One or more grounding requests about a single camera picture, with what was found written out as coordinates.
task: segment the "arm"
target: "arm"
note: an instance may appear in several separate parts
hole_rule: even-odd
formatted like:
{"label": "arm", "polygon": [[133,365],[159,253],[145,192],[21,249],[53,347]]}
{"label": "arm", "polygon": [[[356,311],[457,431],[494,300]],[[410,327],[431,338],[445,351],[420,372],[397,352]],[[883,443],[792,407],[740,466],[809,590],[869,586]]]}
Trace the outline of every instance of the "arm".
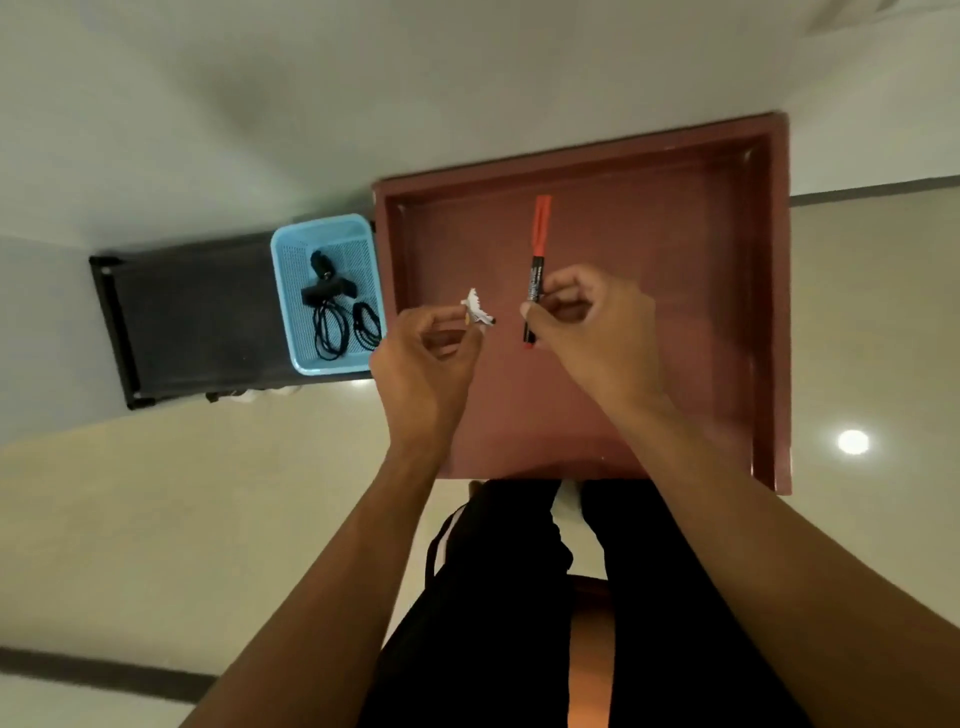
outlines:
{"label": "arm", "polygon": [[391,440],[379,473],[184,726],[356,723],[480,353],[478,328],[437,330],[463,318],[462,306],[404,311],[374,352],[371,370]]}
{"label": "arm", "polygon": [[660,386],[654,304],[587,266],[528,323],[611,417],[720,594],[817,725],[960,724],[960,630],[734,467]]}

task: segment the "hand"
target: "hand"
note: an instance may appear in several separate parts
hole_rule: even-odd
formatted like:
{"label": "hand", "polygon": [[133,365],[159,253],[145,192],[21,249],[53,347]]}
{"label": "hand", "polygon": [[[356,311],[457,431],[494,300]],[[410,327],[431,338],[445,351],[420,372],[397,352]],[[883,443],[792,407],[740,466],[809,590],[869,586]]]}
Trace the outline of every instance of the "hand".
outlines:
{"label": "hand", "polygon": [[547,276],[540,304],[520,313],[564,368],[615,419],[624,407],[661,406],[654,301],[632,280],[589,265]]}
{"label": "hand", "polygon": [[446,458],[464,415],[473,369],[483,347],[480,325],[466,331],[462,305],[423,306],[400,312],[370,357],[383,401],[391,449],[437,460]]}

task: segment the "white wall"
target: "white wall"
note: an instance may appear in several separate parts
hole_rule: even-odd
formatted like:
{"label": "white wall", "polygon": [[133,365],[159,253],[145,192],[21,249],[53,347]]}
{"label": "white wall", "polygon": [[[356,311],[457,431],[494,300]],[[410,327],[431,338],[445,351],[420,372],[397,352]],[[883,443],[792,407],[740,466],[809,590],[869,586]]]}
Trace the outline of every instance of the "white wall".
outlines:
{"label": "white wall", "polygon": [[267,227],[383,176],[766,111],[814,2],[11,0],[0,231]]}
{"label": "white wall", "polygon": [[192,705],[0,675],[4,728],[176,728]]}
{"label": "white wall", "polygon": [[86,253],[0,236],[0,446],[126,412]]}
{"label": "white wall", "polygon": [[807,37],[789,85],[794,194],[960,174],[960,10]]}

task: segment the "black charger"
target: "black charger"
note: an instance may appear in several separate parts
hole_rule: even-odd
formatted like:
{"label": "black charger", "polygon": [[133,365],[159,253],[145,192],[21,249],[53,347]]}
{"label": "black charger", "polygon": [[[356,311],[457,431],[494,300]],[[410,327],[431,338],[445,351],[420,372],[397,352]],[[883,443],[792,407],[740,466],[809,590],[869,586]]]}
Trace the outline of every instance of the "black charger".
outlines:
{"label": "black charger", "polygon": [[[349,312],[335,299],[338,296],[356,299],[357,285],[337,274],[333,261],[320,251],[310,256],[310,267],[317,274],[317,282],[301,289],[300,298],[303,305],[313,308],[313,346],[317,356],[324,361],[333,361],[347,353],[350,341]],[[370,318],[372,328],[366,325],[365,314]],[[382,335],[379,317],[367,303],[357,302],[353,304],[352,320],[360,346],[372,352]],[[330,338],[331,326],[340,334],[336,346]]]}

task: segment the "black stand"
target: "black stand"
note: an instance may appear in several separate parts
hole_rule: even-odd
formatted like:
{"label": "black stand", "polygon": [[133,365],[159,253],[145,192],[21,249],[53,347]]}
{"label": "black stand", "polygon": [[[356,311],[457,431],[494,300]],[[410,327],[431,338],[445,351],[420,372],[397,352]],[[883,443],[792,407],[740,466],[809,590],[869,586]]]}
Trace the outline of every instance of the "black stand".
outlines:
{"label": "black stand", "polygon": [[245,389],[370,378],[290,363],[271,232],[90,258],[129,409]]}

